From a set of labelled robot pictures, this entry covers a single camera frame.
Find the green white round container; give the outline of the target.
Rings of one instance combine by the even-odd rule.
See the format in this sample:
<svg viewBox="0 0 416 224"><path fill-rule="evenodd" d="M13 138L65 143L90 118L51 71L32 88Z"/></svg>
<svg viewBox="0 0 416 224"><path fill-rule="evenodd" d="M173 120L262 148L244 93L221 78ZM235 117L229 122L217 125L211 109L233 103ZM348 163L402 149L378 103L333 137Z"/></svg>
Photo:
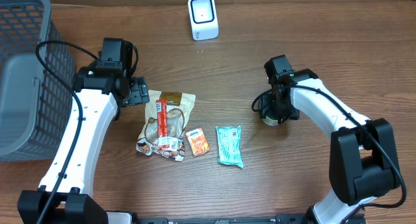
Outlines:
<svg viewBox="0 0 416 224"><path fill-rule="evenodd" d="M263 122L264 122L266 125L269 125L269 126L276 126L276 125L279 125L279 121L278 121L276 118L273 118L273 117L270 117L270 116L266 116L266 117L263 119Z"/></svg>

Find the beige dried food bag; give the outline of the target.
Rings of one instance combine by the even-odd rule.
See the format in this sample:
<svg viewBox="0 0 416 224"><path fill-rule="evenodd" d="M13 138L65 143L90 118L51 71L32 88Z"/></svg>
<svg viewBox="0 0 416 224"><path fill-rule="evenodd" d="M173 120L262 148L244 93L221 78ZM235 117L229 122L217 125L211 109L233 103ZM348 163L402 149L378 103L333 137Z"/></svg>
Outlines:
<svg viewBox="0 0 416 224"><path fill-rule="evenodd" d="M138 136L136 150L147 156L153 153L182 162L185 158L185 129L196 96L181 92L149 91L150 101L145 105L145 124ZM175 149L163 149L158 145L158 123L156 101L166 100L167 135L177 140Z"/></svg>

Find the red snack stick pack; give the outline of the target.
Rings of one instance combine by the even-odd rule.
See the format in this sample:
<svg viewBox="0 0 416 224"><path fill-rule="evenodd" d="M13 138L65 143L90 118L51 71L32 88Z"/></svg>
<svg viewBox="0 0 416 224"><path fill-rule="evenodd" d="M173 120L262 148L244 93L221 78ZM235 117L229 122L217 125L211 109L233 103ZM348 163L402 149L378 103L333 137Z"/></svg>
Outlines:
<svg viewBox="0 0 416 224"><path fill-rule="evenodd" d="M169 147L167 102L165 99L159 99L155 102L155 104L157 109L158 147L161 149L166 149Z"/></svg>

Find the teal wet wipes packet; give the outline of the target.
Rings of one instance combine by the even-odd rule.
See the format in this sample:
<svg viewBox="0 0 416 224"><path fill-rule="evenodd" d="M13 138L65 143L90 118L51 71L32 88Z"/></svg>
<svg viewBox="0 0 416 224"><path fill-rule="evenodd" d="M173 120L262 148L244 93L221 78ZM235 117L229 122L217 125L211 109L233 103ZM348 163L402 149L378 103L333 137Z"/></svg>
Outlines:
<svg viewBox="0 0 416 224"><path fill-rule="evenodd" d="M218 144L218 163L228 166L243 168L241 155L241 126L219 127L216 126Z"/></svg>

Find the orange tissue packet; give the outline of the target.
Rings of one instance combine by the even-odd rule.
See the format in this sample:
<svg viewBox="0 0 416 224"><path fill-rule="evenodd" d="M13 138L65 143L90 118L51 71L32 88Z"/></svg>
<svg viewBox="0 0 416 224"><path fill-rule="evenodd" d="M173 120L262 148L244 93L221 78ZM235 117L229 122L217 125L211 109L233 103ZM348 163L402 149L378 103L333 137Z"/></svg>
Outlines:
<svg viewBox="0 0 416 224"><path fill-rule="evenodd" d="M191 146L194 156L201 156L210 151L209 144L202 128L194 129L186 133L187 140Z"/></svg>

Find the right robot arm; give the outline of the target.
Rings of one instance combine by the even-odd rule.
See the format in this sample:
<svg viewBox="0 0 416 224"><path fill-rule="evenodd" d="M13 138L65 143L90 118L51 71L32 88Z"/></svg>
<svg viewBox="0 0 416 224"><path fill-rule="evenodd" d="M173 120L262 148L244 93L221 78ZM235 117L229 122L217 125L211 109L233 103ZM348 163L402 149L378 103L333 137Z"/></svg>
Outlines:
<svg viewBox="0 0 416 224"><path fill-rule="evenodd" d="M364 223L366 207L397 208L407 191L394 132L385 119L371 120L346 106L309 69L266 69L271 89L254 103L260 118L278 125L306 114L330 139L330 192L299 223Z"/></svg>

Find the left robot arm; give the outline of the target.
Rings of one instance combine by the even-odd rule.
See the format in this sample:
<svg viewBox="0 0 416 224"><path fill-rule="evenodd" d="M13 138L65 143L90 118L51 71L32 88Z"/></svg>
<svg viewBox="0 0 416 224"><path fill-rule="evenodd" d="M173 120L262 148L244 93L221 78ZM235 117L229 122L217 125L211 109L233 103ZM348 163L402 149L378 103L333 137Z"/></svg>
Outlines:
<svg viewBox="0 0 416 224"><path fill-rule="evenodd" d="M24 223L136 223L135 213L106 211L92 196L109 125L122 107L149 102L146 80L118 69L83 67L73 90L70 118L53 163L36 191L21 192L20 217Z"/></svg>

